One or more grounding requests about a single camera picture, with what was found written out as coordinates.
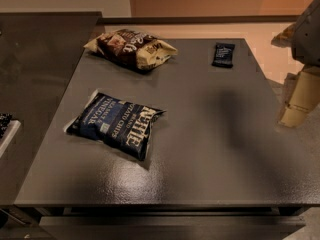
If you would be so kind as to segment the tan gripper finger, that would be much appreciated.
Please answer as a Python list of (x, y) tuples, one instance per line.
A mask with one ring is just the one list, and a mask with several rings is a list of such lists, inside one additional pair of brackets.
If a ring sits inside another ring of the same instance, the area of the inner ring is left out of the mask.
[(298, 74), (287, 74), (277, 122), (285, 127), (298, 127), (319, 103), (320, 67), (305, 65)]

